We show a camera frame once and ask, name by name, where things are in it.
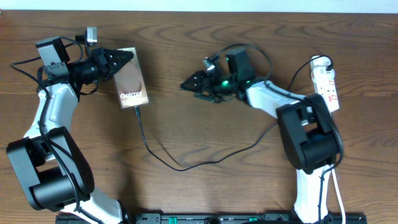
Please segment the electrical outlet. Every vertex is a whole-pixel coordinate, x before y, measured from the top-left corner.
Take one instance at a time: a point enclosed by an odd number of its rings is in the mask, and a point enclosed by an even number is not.
[[[315,93],[318,93],[323,97],[329,109],[329,112],[334,112],[338,110],[340,106],[338,104],[336,91],[335,70],[326,70],[326,67],[330,65],[330,63],[330,60],[326,57],[320,57],[312,61],[311,78],[313,81]]]

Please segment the wood grain surface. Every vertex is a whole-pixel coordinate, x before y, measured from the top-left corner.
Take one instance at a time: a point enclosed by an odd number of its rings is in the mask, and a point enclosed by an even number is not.
[[[335,121],[346,157],[337,170],[347,212],[369,223],[398,219],[398,15],[194,12],[4,11],[0,17],[0,223],[53,223],[33,210],[6,157],[23,137],[36,109],[37,85],[9,66],[38,56],[34,43],[73,38],[98,27],[99,45],[137,47],[150,103],[141,107],[149,146],[175,167],[219,159],[253,144],[275,119],[238,100],[212,104],[179,84],[202,60],[233,43],[260,45],[273,59],[271,80],[285,88],[311,56],[333,58],[340,110]],[[68,49],[76,58],[78,49]],[[266,62],[251,52],[259,75]],[[35,74],[41,62],[21,68]],[[313,92],[305,68],[296,93]],[[72,136],[88,160],[96,186],[131,211],[165,213],[290,210],[296,176],[274,128],[248,152],[218,164],[175,172],[145,149],[134,110],[121,110],[113,82],[83,96]],[[328,208],[340,212],[333,184]]]

